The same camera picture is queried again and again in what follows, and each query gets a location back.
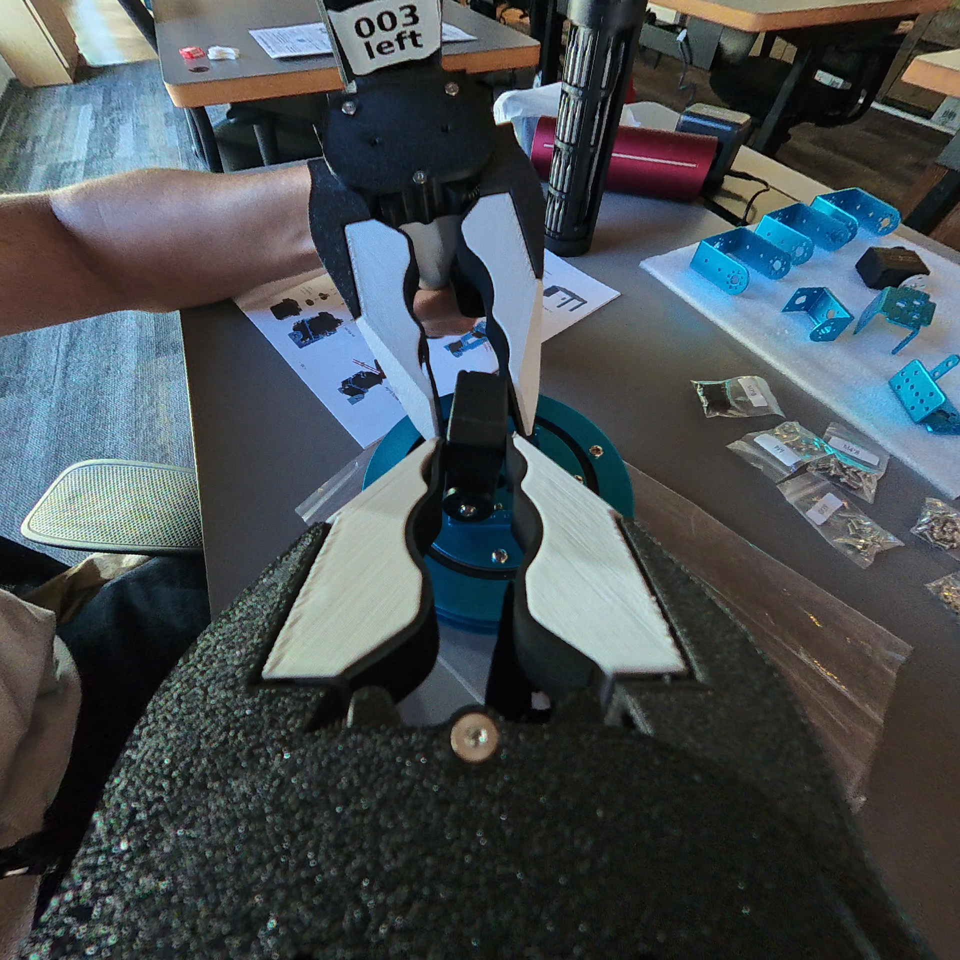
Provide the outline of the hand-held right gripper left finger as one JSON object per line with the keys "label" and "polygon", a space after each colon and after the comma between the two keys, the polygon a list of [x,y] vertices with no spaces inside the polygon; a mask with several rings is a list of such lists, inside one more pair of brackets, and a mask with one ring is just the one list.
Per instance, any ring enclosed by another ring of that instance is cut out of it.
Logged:
{"label": "hand-held right gripper left finger", "polygon": [[442,525],[442,444],[424,441],[325,523],[262,668],[269,685],[379,687],[399,704],[439,650],[426,550]]}

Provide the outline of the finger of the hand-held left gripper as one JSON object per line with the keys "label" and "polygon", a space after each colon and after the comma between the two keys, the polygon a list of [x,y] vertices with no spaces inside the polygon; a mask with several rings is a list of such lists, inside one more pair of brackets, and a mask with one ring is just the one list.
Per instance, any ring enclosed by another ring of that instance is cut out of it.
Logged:
{"label": "finger of the hand-held left gripper", "polygon": [[543,267],[537,267],[509,194],[479,198],[461,222],[458,270],[479,292],[516,430],[534,430],[540,391]]}
{"label": "finger of the hand-held left gripper", "polygon": [[426,440],[441,433],[426,332],[413,298],[419,271],[403,232],[366,220],[344,229],[361,313],[358,326],[411,422]]}

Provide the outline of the blue round turntable base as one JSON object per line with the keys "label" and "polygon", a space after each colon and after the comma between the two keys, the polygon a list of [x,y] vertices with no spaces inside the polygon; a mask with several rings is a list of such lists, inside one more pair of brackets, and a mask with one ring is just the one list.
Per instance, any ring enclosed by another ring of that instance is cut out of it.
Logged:
{"label": "blue round turntable base", "polygon": [[[538,398],[534,444],[624,517],[634,515],[625,463],[603,431],[556,399]],[[507,585],[522,556],[512,535],[512,490],[500,473],[494,511],[481,521],[445,515],[425,555],[438,620],[472,633],[495,633]]]}

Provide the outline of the black servo motor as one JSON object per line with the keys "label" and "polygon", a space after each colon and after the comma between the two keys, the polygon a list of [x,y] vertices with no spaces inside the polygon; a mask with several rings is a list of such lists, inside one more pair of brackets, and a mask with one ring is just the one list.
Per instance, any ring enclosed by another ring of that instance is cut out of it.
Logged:
{"label": "black servo motor", "polygon": [[484,522],[508,486],[509,389],[505,377],[460,371],[443,445],[442,509],[453,522]]}

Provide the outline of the person's left hand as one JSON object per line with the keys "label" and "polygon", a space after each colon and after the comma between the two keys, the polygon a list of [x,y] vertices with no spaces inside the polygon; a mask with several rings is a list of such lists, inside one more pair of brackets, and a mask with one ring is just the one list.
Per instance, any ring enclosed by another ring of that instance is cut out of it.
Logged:
{"label": "person's left hand", "polygon": [[461,337],[469,333],[479,320],[478,317],[462,313],[450,287],[441,290],[417,289],[413,311],[429,339]]}

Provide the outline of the white plastic bag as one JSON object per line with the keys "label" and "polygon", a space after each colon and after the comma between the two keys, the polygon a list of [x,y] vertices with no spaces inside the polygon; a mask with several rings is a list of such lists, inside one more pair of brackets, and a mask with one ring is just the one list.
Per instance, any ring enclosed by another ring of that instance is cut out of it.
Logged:
{"label": "white plastic bag", "polygon": [[[494,103],[494,120],[498,125],[510,122],[518,143],[530,155],[539,119],[558,116],[561,93],[559,82],[504,92]],[[622,106],[619,125],[674,132],[679,119],[677,111],[658,102],[633,102]]]}

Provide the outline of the white assembly booklet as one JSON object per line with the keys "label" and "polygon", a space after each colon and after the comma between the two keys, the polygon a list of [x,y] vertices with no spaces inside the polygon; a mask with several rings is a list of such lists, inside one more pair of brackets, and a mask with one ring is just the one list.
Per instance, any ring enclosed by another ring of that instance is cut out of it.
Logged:
{"label": "white assembly booklet", "polygon": [[[618,291],[546,252],[542,341],[618,296]],[[236,304],[362,448],[405,416],[358,323],[324,271],[262,286]]]}

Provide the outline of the black ribbed cylinder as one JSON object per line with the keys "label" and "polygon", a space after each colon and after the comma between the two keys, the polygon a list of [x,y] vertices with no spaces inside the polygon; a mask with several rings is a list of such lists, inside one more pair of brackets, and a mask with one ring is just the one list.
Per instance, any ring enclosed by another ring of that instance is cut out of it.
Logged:
{"label": "black ribbed cylinder", "polygon": [[592,245],[645,1],[560,2],[569,23],[546,198],[545,245],[578,257]]}

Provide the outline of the wood-edged table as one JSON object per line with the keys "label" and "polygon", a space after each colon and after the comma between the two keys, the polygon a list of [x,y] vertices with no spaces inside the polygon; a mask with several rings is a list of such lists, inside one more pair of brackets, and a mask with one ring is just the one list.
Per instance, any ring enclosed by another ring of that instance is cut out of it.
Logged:
{"label": "wood-edged table", "polygon": [[935,14],[950,1],[652,1],[676,11],[748,33],[858,23],[897,21]]}
{"label": "wood-edged table", "polygon": [[376,190],[477,184],[498,141],[489,91],[478,80],[536,66],[540,43],[458,2],[218,2],[218,30],[203,2],[164,2],[154,30],[180,57],[164,78],[174,104],[209,117],[210,134],[250,147],[242,169],[315,159],[367,197]]}

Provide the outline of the white foam sheet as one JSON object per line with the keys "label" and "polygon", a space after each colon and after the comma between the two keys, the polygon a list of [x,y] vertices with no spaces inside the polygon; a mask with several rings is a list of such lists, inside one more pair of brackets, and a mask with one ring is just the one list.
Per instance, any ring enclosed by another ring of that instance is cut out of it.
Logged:
{"label": "white foam sheet", "polygon": [[[958,254],[938,244],[922,246],[920,240],[904,228],[887,237],[862,231],[835,252],[816,249],[783,279],[753,271],[740,294],[722,292],[691,268],[697,244],[646,258],[641,267],[954,499],[959,492],[959,438],[935,435],[914,424],[889,387],[889,379],[911,359],[932,368],[959,352]],[[823,286],[859,319],[876,295],[855,267],[870,246],[913,249],[931,272],[924,290],[936,305],[932,324],[897,355],[892,350],[907,332],[879,318],[858,334],[852,333],[853,322],[834,342],[812,342],[807,315],[783,312],[796,289]]]}

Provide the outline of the person's dark pants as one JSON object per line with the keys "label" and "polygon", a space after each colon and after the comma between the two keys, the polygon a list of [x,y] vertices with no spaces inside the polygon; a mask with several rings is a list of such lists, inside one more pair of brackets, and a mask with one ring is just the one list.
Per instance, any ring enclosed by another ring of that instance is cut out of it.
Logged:
{"label": "person's dark pants", "polygon": [[181,656],[210,624],[200,555],[152,558],[107,583],[55,627],[81,685],[80,728],[97,749],[119,751]]}

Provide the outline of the group of small screw bags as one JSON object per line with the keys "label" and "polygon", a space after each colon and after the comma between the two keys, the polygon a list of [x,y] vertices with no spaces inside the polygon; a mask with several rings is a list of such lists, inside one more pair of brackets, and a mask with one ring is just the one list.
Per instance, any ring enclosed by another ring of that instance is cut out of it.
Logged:
{"label": "group of small screw bags", "polygon": [[[690,382],[708,418],[783,413],[762,377]],[[874,503],[889,455],[857,430],[831,422],[820,436],[798,421],[781,420],[747,433],[727,449],[773,481],[794,510],[858,568],[865,570],[882,552],[904,546],[861,509],[861,503]],[[958,503],[925,498],[910,533],[958,559]],[[958,620],[958,569],[928,583],[926,589]]]}

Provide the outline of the grey mesh chair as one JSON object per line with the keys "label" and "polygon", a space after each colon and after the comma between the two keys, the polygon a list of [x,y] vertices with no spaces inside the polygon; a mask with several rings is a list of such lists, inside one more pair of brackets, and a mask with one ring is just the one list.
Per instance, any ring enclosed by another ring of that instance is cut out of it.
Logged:
{"label": "grey mesh chair", "polygon": [[115,459],[63,470],[21,523],[47,546],[147,556],[203,550],[196,474],[185,467]]}

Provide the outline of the blue U-shaped bracket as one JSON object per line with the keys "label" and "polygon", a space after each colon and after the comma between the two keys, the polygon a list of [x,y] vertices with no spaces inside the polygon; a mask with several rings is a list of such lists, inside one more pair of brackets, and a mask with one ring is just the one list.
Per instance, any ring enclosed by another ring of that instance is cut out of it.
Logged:
{"label": "blue U-shaped bracket", "polygon": [[690,261],[695,273],[732,296],[746,290],[750,271],[778,281],[792,265],[789,253],[746,227],[702,239]]}
{"label": "blue U-shaped bracket", "polygon": [[833,252],[853,240],[858,221],[832,207],[796,202],[764,215],[754,233],[784,252],[793,264],[802,265],[810,260],[815,247]]}
{"label": "blue U-shaped bracket", "polygon": [[860,188],[846,188],[821,194],[813,199],[811,210],[838,219],[855,221],[859,229],[876,236],[892,234],[902,215],[893,205]]}

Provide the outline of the blue perforated bracket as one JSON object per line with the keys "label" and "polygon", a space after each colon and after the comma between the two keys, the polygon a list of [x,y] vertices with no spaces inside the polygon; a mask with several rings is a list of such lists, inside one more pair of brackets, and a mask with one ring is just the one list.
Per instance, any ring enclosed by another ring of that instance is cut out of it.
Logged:
{"label": "blue perforated bracket", "polygon": [[959,365],[959,355],[950,354],[930,369],[914,359],[889,380],[889,386],[915,425],[938,435],[959,434],[959,412],[938,380]]}

